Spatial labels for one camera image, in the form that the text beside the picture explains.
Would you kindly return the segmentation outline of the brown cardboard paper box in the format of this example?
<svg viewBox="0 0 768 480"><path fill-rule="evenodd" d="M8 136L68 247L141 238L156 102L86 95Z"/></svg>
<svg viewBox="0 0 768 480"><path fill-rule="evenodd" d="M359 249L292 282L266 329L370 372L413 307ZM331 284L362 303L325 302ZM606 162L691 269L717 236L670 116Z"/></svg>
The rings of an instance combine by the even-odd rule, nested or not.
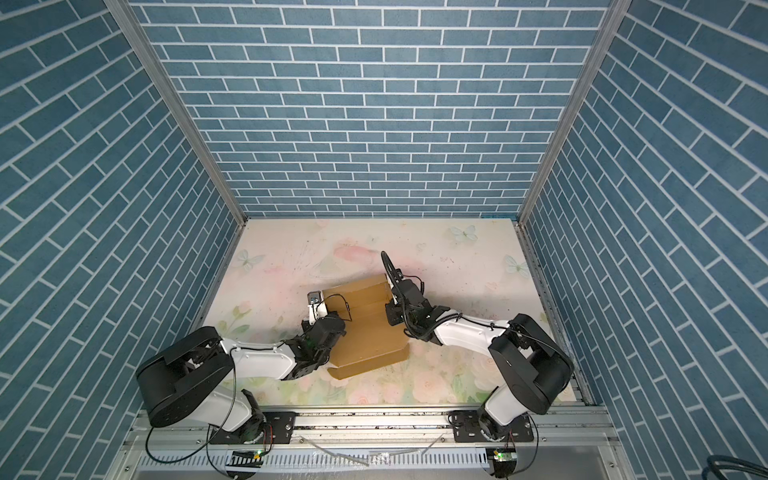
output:
<svg viewBox="0 0 768 480"><path fill-rule="evenodd" d="M332 348L328 373L344 380L409 358L409 339L389 324L385 307L393 299L383 274L326 289L325 307L344 319L346 334Z"/></svg>

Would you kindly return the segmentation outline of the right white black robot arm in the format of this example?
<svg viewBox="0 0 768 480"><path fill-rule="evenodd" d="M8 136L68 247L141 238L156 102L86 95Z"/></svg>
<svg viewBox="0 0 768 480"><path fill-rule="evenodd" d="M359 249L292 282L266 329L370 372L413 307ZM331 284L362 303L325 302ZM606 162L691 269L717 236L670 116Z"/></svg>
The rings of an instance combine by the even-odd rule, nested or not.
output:
<svg viewBox="0 0 768 480"><path fill-rule="evenodd" d="M479 319L432 305L408 278L388 283L392 299L386 315L391 325L403 325L415 340L462 348L491 360L503 382L479 410L486 425L506 427L526 413L544 415L568 385L572 360L531 316Z"/></svg>

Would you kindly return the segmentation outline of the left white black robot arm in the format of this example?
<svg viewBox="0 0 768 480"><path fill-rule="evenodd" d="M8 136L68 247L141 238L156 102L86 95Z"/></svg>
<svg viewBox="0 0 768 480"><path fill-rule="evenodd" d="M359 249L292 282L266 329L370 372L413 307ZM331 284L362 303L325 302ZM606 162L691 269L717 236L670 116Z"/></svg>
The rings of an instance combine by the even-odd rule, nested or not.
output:
<svg viewBox="0 0 768 480"><path fill-rule="evenodd" d="M137 369L150 425L165 428L190 419L232 433L257 428L264 416L242 381L293 381L313 373L329 362L346 324L332 312L304 321L299 335L275 344L227 339L212 326L193 331Z"/></svg>

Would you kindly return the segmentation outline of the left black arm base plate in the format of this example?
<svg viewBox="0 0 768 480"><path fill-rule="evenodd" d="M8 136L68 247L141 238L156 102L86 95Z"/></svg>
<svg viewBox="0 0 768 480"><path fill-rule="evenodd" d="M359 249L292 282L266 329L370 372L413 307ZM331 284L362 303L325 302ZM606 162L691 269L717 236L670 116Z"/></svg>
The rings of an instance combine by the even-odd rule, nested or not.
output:
<svg viewBox="0 0 768 480"><path fill-rule="evenodd" d="M267 411L247 420L233 431L221 430L212 436L212 445L288 444L293 435L297 413Z"/></svg>

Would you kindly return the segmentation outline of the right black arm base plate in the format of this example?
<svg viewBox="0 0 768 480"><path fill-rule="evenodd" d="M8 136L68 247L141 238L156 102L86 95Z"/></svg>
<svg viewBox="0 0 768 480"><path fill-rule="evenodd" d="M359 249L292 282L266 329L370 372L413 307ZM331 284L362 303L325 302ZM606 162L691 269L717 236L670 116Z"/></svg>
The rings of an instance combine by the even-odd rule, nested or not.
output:
<svg viewBox="0 0 768 480"><path fill-rule="evenodd" d="M498 424L484 410L453 410L447 415L456 443L532 442L532 424L521 415L507 425Z"/></svg>

